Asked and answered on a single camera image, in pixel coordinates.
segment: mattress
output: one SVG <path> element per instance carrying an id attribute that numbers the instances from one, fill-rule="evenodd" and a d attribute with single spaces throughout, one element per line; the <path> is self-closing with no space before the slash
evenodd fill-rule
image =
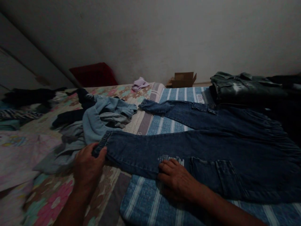
<path id="1" fill-rule="evenodd" d="M 129 104 L 140 104 L 144 98 L 156 99 L 164 86 L 160 83 L 150 83 L 150 86 L 139 92 L 131 90 L 131 84 L 110 87 L 86 88 L 91 94 L 124 99 Z M 64 99 L 51 112 L 38 120 L 21 127 L 21 131 L 30 133 L 47 134 L 60 138 L 61 134 L 50 130 L 55 117 L 63 112 L 80 109 L 77 94 Z M 139 134 L 147 131 L 150 119 L 148 114 L 138 111 L 125 129 L 125 132 Z M 83 225 L 123 225 L 119 215 L 119 207 L 131 175 L 122 172 L 111 165 L 105 166 L 100 183 L 87 208 Z M 74 184 L 72 169 L 57 175 L 40 174 L 34 180 L 34 187 L 25 205 L 24 225 L 51 225 L 63 208 L 66 197 L 69 196 Z"/>
<path id="2" fill-rule="evenodd" d="M 160 100 L 187 100 L 198 103 L 213 103 L 207 87 L 164 89 Z M 192 130 L 164 116 L 155 115 L 147 135 L 183 132 Z M 180 203 L 170 205 L 160 194 L 162 184 L 133 175 L 120 206 L 122 217 L 133 225 L 212 225 L 214 220 L 201 209 L 188 212 Z M 243 201 L 228 200 L 268 225 L 301 225 L 301 204 L 283 203 L 260 205 Z"/>

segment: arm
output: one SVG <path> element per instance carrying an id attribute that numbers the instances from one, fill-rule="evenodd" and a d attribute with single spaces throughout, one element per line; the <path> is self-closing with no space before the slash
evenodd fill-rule
<path id="1" fill-rule="evenodd" d="M 164 160 L 159 168 L 162 173 L 158 174 L 158 179 L 168 186 L 163 191 L 167 197 L 195 203 L 224 225 L 265 225 L 199 183 L 175 159 Z"/>
<path id="2" fill-rule="evenodd" d="M 73 190 L 53 226 L 82 225 L 85 212 L 102 174 L 107 148 L 104 147 L 97 158 L 92 157 L 93 147 L 88 145 L 75 158 Z"/>

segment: floral blanket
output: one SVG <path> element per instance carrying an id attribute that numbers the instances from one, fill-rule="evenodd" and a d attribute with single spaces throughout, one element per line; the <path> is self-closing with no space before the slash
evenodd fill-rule
<path id="1" fill-rule="evenodd" d="M 133 92 L 131 90 L 131 84 L 86 89 L 91 94 L 111 97 L 118 96 L 127 103 L 138 105 L 144 98 L 149 98 L 154 84 L 155 83 L 150 83 L 150 86 L 143 88 L 139 92 Z M 77 94 L 73 94 L 64 99 L 51 112 L 45 114 L 40 119 L 24 125 L 21 131 L 47 134 L 60 138 L 61 134 L 49 129 L 55 116 L 66 111 L 80 108 Z M 144 114 L 144 111 L 138 111 L 138 113 L 133 116 L 131 123 L 123 130 L 137 134 Z M 102 222 L 100 222 L 101 224 L 123 224 L 119 215 L 120 203 L 116 201 L 116 197 L 120 196 L 122 191 L 125 192 L 127 188 L 128 181 L 124 180 L 125 177 L 130 177 L 130 175 L 113 166 L 104 167 L 100 183 L 87 208 L 83 225 L 98 225 L 103 215 L 111 217 L 103 219 Z M 72 169 L 58 175 L 40 174 L 34 180 L 34 187 L 24 205 L 24 225 L 52 225 L 65 205 L 73 185 Z"/>

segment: jeans pocket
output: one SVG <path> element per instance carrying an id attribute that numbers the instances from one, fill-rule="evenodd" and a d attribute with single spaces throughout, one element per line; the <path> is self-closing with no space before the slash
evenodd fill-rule
<path id="1" fill-rule="evenodd" d="M 230 161 L 206 161 L 192 157 L 191 168 L 192 176 L 214 192 L 233 199 L 242 199 L 246 196 Z"/>
<path id="2" fill-rule="evenodd" d="M 213 104 L 199 104 L 199 103 L 193 102 L 191 105 L 191 109 L 201 111 L 201 112 L 211 113 L 214 115 L 217 115 L 217 113 L 218 113 L 218 111 L 215 109 L 215 105 L 213 105 Z"/>

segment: dark green jacket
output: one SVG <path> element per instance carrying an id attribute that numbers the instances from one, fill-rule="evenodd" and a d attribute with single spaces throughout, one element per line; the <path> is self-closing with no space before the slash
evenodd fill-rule
<path id="1" fill-rule="evenodd" d="M 252 76 L 245 72 L 239 75 L 217 72 L 210 79 L 215 85 L 217 100 L 248 103 L 276 100 L 287 96 L 281 84 L 273 83 L 263 76 Z"/>

